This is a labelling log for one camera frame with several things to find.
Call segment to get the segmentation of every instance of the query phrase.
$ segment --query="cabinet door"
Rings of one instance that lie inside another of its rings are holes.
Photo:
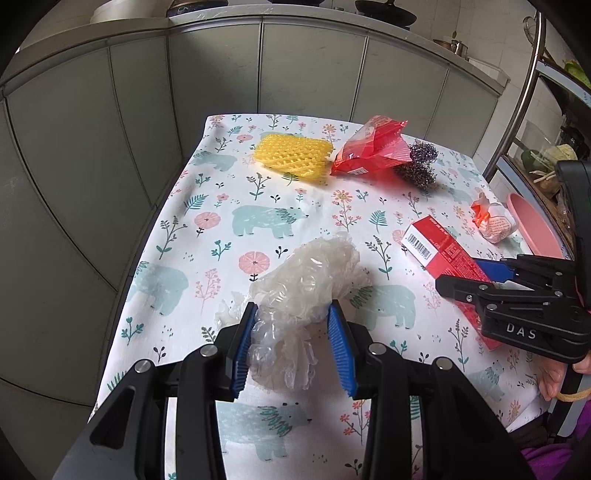
[[[209,115],[256,113],[259,23],[170,36],[170,72],[183,157],[203,136]]]
[[[147,220],[118,113],[109,54],[98,50],[54,67],[8,97],[17,141],[60,224],[114,287]]]
[[[91,411],[0,380],[0,429],[37,480],[51,480]]]
[[[261,113],[349,121],[365,36],[264,24]]]
[[[164,37],[111,47],[115,92],[139,175],[155,204],[182,162]]]
[[[408,120],[404,133],[424,138],[447,68],[418,50],[370,38],[353,122],[373,115]]]
[[[427,140],[474,155],[495,110],[497,98],[464,75],[450,70]]]
[[[115,290],[58,227],[29,182],[0,103],[0,377],[94,404]]]

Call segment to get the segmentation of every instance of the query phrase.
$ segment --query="purple clothing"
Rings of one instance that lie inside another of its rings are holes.
[[[591,426],[591,401],[583,407],[583,411],[574,428],[573,436],[580,441]],[[530,464],[538,480],[552,480],[562,469],[573,454],[571,443],[555,443],[541,448],[526,448],[522,450],[525,459]]]

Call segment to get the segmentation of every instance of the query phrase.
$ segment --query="pink bowl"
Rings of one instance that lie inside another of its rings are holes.
[[[519,232],[534,255],[563,258],[560,245],[544,218],[522,196],[507,195],[507,208],[519,224]]]

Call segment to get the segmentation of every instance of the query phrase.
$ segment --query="red box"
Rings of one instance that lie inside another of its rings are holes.
[[[433,278],[437,278],[439,275],[452,275],[490,282],[472,257],[456,242],[456,239],[430,215],[417,220],[408,227],[402,244]],[[473,305],[461,301],[457,301],[456,305],[476,329],[482,342],[489,350],[494,350],[501,344],[481,334],[480,318]]]

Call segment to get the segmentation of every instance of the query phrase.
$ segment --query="crumpled plastic bag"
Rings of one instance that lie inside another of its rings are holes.
[[[407,123],[373,116],[337,153],[330,174],[342,171],[360,175],[411,162],[410,149],[400,136]]]
[[[237,323],[248,301],[259,309],[248,363],[252,378],[272,390],[308,389],[317,364],[306,327],[325,322],[333,299],[369,285],[367,270],[349,236],[339,232],[296,248],[287,260],[252,283],[247,297],[222,302],[218,327]]]
[[[500,242],[517,230],[517,222],[510,211],[500,203],[491,203],[482,192],[470,208],[475,214],[472,222],[480,234],[492,244]]]

